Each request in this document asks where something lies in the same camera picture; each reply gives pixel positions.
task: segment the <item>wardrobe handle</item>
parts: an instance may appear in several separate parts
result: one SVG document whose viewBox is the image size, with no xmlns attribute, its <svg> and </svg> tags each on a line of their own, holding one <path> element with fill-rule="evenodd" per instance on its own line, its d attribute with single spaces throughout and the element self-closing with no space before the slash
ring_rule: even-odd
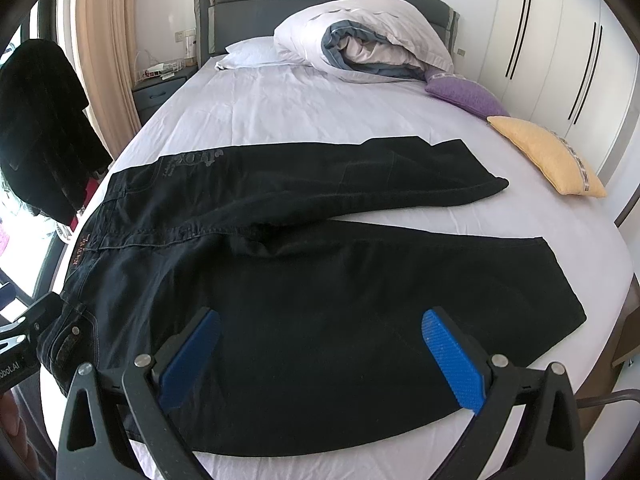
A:
<svg viewBox="0 0 640 480">
<path fill-rule="evenodd" d="M 587 72 L 589 71 L 589 65 L 591 64 L 591 56 L 593 55 L 593 45 L 596 41 L 596 27 L 597 23 L 593 22 L 593 34 L 591 35 L 591 48 L 589 49 L 589 57 L 587 59 L 587 66 L 584 67 L 584 75 L 582 76 L 582 82 L 580 83 L 580 89 L 578 90 L 578 95 L 575 97 L 574 105 L 571 107 L 571 111 L 569 112 L 569 116 L 566 118 L 567 121 L 571 120 L 571 116 L 574 114 L 575 105 L 578 104 L 578 98 L 580 97 L 580 93 L 582 92 L 582 87 L 584 86 L 584 82 L 587 81 Z"/>
<path fill-rule="evenodd" d="M 527 5 L 527 0 L 522 0 L 522 10 L 520 11 L 520 23 L 518 24 L 518 33 L 516 34 L 516 40 L 513 42 L 513 50 L 511 51 L 511 58 L 509 60 L 509 66 L 504 76 L 509 77 L 509 70 L 511 70 L 511 63 L 513 63 L 513 56 L 516 54 L 516 47 L 518 46 L 518 38 L 520 37 L 520 30 L 522 29 L 522 19 L 524 18 L 524 9 Z"/>
<path fill-rule="evenodd" d="M 520 51 L 522 50 L 522 44 L 524 43 L 524 35 L 527 33 L 527 23 L 529 23 L 529 11 L 531 10 L 531 0 L 529 0 L 529 5 L 527 6 L 527 17 L 524 19 L 524 28 L 522 29 L 522 37 L 520 38 L 520 46 L 518 47 L 518 55 L 516 56 L 516 61 L 513 64 L 513 70 L 511 70 L 511 77 L 509 81 L 513 79 L 513 74 L 516 72 L 516 67 L 518 65 L 518 60 L 520 59 Z"/>
<path fill-rule="evenodd" d="M 587 85 L 587 90 L 584 93 L 584 98 L 582 99 L 582 104 L 580 105 L 580 109 L 578 113 L 575 115 L 574 124 L 578 122 L 578 118 L 580 117 L 580 113 L 582 112 L 582 108 L 584 107 L 585 102 L 587 101 L 587 96 L 589 95 L 589 90 L 591 89 L 591 83 L 593 82 L 593 75 L 596 73 L 596 67 L 598 66 L 598 56 L 600 56 L 600 44 L 602 43 L 602 25 L 600 26 L 600 37 L 598 38 L 598 48 L 596 49 L 596 59 L 593 61 L 593 70 L 591 71 L 591 76 L 589 78 L 589 84 Z"/>
</svg>

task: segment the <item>black jeans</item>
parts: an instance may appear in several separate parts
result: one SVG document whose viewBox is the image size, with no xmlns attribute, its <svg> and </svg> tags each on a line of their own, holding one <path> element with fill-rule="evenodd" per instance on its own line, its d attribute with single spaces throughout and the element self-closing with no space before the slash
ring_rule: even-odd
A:
<svg viewBox="0 0 640 480">
<path fill-rule="evenodd" d="M 506 186 L 460 140 L 417 137 L 230 147 L 130 168 L 82 230 L 40 359 L 66 390 L 81 362 L 153 353 L 208 306 L 222 338 L 170 413 L 193 449 L 297 455 L 418 428 L 458 408 L 422 341 L 425 310 L 443 306 L 489 352 L 527 365 L 584 322 L 582 307 L 541 238 L 327 219 L 464 204 Z"/>
</svg>

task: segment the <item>blue gripper pad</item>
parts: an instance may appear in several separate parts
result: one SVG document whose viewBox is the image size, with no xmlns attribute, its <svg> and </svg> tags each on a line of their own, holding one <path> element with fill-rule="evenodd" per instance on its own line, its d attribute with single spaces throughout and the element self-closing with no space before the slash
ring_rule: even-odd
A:
<svg viewBox="0 0 640 480">
<path fill-rule="evenodd" d="M 158 405 L 163 412 L 167 413 L 182 404 L 213 353 L 220 338 L 221 326 L 220 315 L 215 310 L 207 312 L 177 351 L 158 381 Z"/>
<path fill-rule="evenodd" d="M 422 316 L 422 338 L 462 408 L 477 415 L 484 404 L 484 379 L 433 310 Z"/>
<path fill-rule="evenodd" d="M 0 286 L 0 310 L 15 300 L 15 285 L 12 282 Z"/>
</svg>

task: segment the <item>purple cushion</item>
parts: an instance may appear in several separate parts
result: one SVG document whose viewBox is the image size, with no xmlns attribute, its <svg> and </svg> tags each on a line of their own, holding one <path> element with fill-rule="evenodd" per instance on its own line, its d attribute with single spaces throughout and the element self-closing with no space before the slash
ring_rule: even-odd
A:
<svg viewBox="0 0 640 480">
<path fill-rule="evenodd" d="M 509 117 L 507 110 L 495 95 L 481 84 L 461 75 L 447 72 L 436 74 L 428 80 L 426 91 L 429 95 L 456 105 L 484 120 L 490 116 Z"/>
</svg>

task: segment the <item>folded duvet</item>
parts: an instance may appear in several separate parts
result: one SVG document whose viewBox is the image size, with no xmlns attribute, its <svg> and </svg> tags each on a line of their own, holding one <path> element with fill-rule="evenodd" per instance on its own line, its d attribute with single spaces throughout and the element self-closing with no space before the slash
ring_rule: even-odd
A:
<svg viewBox="0 0 640 480">
<path fill-rule="evenodd" d="M 301 10 L 275 30 L 280 57 L 354 82 L 453 71 L 442 40 L 404 0 L 337 0 Z"/>
</svg>

